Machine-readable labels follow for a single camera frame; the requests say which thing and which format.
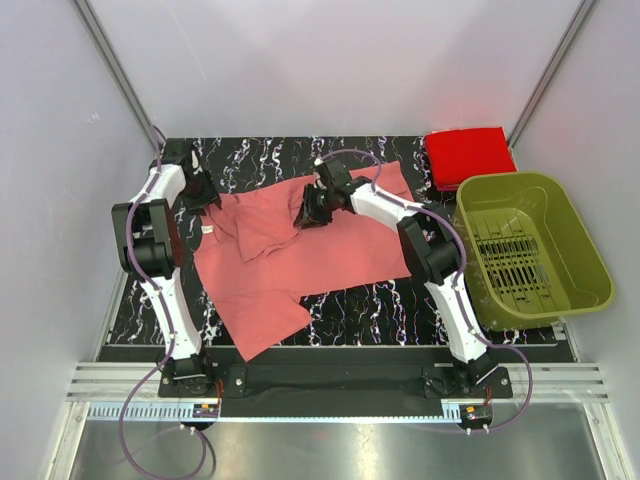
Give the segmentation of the pink t shirt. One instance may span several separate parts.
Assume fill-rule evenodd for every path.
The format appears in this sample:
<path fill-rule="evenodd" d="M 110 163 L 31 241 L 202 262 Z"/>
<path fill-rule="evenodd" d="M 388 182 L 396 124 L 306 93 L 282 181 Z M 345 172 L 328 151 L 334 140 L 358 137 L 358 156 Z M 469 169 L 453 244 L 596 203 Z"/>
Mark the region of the pink t shirt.
<path fill-rule="evenodd" d="M 201 218 L 195 268 L 246 361 L 310 323 L 302 297 L 409 274 L 397 233 L 371 218 L 339 210 L 327 226 L 295 228 L 310 182 L 225 194 Z"/>

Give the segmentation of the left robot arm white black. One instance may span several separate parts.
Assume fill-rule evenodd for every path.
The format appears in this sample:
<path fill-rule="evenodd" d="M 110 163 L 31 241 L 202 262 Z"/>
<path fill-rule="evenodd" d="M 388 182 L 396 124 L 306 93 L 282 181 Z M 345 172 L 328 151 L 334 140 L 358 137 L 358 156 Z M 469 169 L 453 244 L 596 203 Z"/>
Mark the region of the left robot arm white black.
<path fill-rule="evenodd" d="M 165 396 L 203 396 L 216 372 L 191 318 L 181 284 L 184 248 L 172 207 L 202 215 L 221 207 L 221 196 L 189 140 L 169 139 L 159 147 L 144 186 L 130 201 L 111 209 L 122 269 L 147 294 L 165 343 L 157 367 Z"/>

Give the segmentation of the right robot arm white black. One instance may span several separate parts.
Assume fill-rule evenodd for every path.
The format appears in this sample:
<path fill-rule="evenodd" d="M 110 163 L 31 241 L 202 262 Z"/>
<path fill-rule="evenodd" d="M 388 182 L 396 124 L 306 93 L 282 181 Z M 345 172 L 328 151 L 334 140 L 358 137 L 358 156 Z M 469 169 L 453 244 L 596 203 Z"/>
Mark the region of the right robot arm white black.
<path fill-rule="evenodd" d="M 352 176 L 337 158 L 316 160 L 314 174 L 313 183 L 303 190 L 294 226 L 325 226 L 334 212 L 345 210 L 395 231 L 411 276 L 425 285 L 436 303 L 453 357 L 449 370 L 426 376 L 426 386 L 440 396 L 480 394 L 497 362 L 489 354 L 466 291 L 466 252 L 451 223 L 442 213 L 384 190 L 376 178 Z"/>

